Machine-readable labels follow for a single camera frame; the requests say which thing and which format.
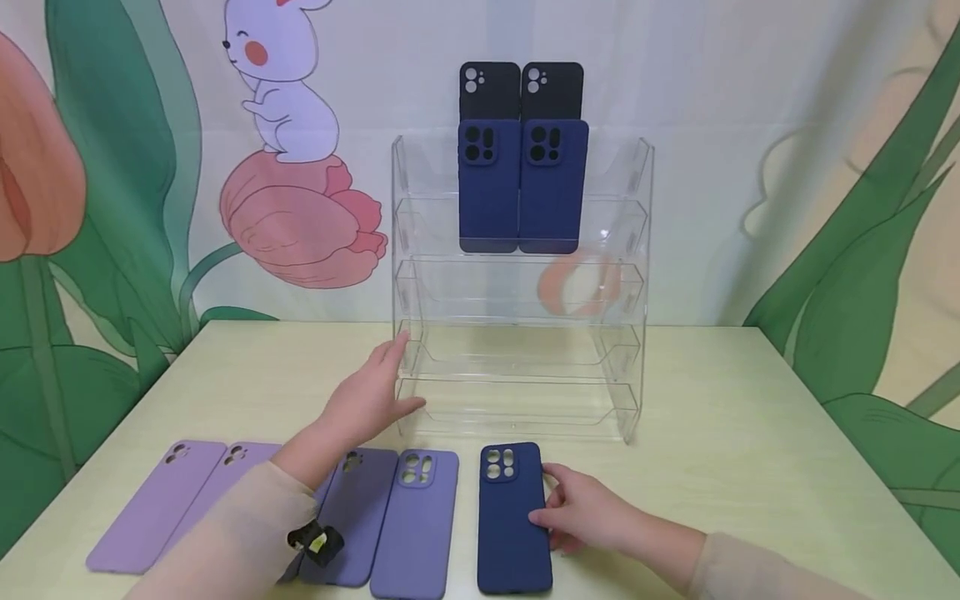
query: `acrylic display stand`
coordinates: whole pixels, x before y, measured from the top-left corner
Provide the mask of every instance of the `acrylic display stand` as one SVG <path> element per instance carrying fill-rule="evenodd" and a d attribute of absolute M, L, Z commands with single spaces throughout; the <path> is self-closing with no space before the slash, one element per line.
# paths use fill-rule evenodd
<path fill-rule="evenodd" d="M 653 148 L 591 130 L 579 250 L 466 253 L 456 131 L 393 146 L 401 432 L 628 443 L 642 398 Z"/>

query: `plant stem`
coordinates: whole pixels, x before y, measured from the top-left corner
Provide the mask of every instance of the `plant stem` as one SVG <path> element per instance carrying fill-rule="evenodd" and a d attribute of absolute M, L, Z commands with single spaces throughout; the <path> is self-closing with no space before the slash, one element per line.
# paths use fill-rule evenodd
<path fill-rule="evenodd" d="M 900 504 L 912 504 L 931 509 L 960 511 L 960 492 L 954 490 L 913 490 L 893 488 L 890 490 Z"/>
<path fill-rule="evenodd" d="M 960 363 L 947 369 L 947 372 L 910 400 L 905 408 L 924 419 L 933 417 L 948 404 L 960 396 Z"/>
<path fill-rule="evenodd" d="M 200 285 L 200 280 L 203 279 L 211 269 L 231 256 L 236 256 L 242 252 L 243 250 L 236 242 L 230 242 L 226 246 L 218 248 L 205 256 L 197 263 L 197 266 L 187 274 L 186 279 L 183 281 L 183 286 L 180 288 L 178 307 L 180 308 L 180 325 L 183 328 L 183 335 L 188 342 L 190 338 L 197 333 L 193 330 L 193 320 L 190 319 L 190 301 L 193 299 L 193 293 L 197 289 L 197 286 Z"/>
<path fill-rule="evenodd" d="M 946 164 L 947 159 L 950 157 L 953 149 L 956 148 L 957 143 L 960 143 L 960 117 L 957 117 L 956 120 L 953 121 L 950 129 L 944 133 L 940 143 L 937 144 L 937 147 L 930 153 L 930 157 L 924 162 L 920 173 L 917 174 L 917 177 L 910 185 L 910 189 L 907 190 L 903 196 L 903 202 L 900 203 L 900 210 L 906 208 L 910 203 L 917 200 L 918 196 L 923 194 L 926 187 L 930 185 L 933 178 L 937 177 L 937 173 L 939 173 L 940 169 Z"/>
<path fill-rule="evenodd" d="M 77 463 L 73 458 L 73 446 L 66 425 L 63 410 L 63 392 L 60 389 L 60 376 L 54 349 L 50 344 L 50 324 L 47 322 L 47 302 L 55 299 L 44 298 L 43 270 L 47 268 L 44 256 L 24 255 L 20 257 L 20 276 L 23 279 L 23 294 L 26 300 L 27 325 L 30 328 L 31 350 L 34 357 L 34 369 L 39 379 L 40 393 L 47 411 L 47 422 L 53 434 L 64 481 L 77 474 Z"/>

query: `phone case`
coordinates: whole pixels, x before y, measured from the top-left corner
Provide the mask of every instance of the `phone case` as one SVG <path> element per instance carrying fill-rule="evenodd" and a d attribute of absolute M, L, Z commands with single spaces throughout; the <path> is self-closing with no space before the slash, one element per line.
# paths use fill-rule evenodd
<path fill-rule="evenodd" d="M 458 130 L 460 248 L 516 250 L 520 122 L 469 119 Z"/>
<path fill-rule="evenodd" d="M 520 67 L 465 62 L 460 67 L 460 120 L 520 118 Z"/>
<path fill-rule="evenodd" d="M 146 573 L 226 451 L 225 444 L 197 440 L 170 446 L 86 557 L 86 568 Z"/>
<path fill-rule="evenodd" d="M 373 560 L 374 597 L 444 597 L 459 470 L 454 452 L 416 448 L 400 454 Z"/>
<path fill-rule="evenodd" d="M 523 67 L 520 116 L 579 119 L 584 103 L 584 67 L 578 62 L 530 62 Z"/>
<path fill-rule="evenodd" d="M 521 252 L 570 254 L 580 245 L 589 126 L 532 119 L 523 125 L 520 170 Z"/>
<path fill-rule="evenodd" d="M 540 448 L 489 445 L 480 455 L 477 586 L 486 594 L 537 593 L 553 587 L 547 531 L 530 522 L 541 509 Z"/>
<path fill-rule="evenodd" d="M 345 545 L 326 568 L 303 560 L 301 581 L 359 588 L 370 580 L 396 461 L 393 450 L 374 448 L 356 448 L 340 461 L 317 520 L 336 529 Z"/>
<path fill-rule="evenodd" d="M 314 492 L 313 497 L 317 500 L 318 505 L 322 508 L 324 502 L 326 501 L 327 493 L 330 490 L 330 485 L 333 482 L 333 476 L 337 474 L 336 469 L 333 470 L 329 475 L 326 476 L 326 479 L 320 486 L 317 488 L 317 491 Z M 300 565 L 305 561 L 303 553 L 300 552 L 297 557 L 287 565 L 287 570 L 283 575 L 276 581 L 279 584 L 286 584 L 297 579 L 298 573 L 300 573 Z"/>
<path fill-rule="evenodd" d="M 258 444 L 254 442 L 237 442 L 231 444 L 229 450 L 223 456 L 223 460 L 217 463 L 216 468 L 210 473 L 206 480 L 204 488 L 200 490 L 194 499 L 190 508 L 187 510 L 177 529 L 174 530 L 170 539 L 168 539 L 160 557 L 166 555 L 188 531 L 193 529 L 200 519 L 204 518 L 220 496 L 224 495 L 233 487 L 247 471 L 254 465 L 269 461 L 271 457 L 280 450 L 279 444 Z"/>

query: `hand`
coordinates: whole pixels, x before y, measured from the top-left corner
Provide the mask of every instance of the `hand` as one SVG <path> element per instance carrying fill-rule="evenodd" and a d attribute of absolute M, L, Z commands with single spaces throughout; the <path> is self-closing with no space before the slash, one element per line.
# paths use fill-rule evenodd
<path fill-rule="evenodd" d="M 375 438 L 381 431 L 426 404 L 421 397 L 397 400 L 396 372 L 410 334 L 373 349 L 360 369 L 333 391 L 317 424 L 343 444 L 344 451 Z"/>
<path fill-rule="evenodd" d="M 643 513 L 595 478 L 563 465 L 543 464 L 557 480 L 546 508 L 530 513 L 530 522 L 550 530 L 550 549 L 565 554 L 585 545 L 623 552 L 631 525 Z"/>

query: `rabbit ear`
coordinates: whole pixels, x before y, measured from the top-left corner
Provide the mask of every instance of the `rabbit ear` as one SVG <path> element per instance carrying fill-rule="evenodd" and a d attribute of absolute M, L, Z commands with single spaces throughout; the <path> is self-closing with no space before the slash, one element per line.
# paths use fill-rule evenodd
<path fill-rule="evenodd" d="M 276 0 L 279 7 L 290 5 L 301 11 L 317 11 L 330 4 L 333 0 Z"/>

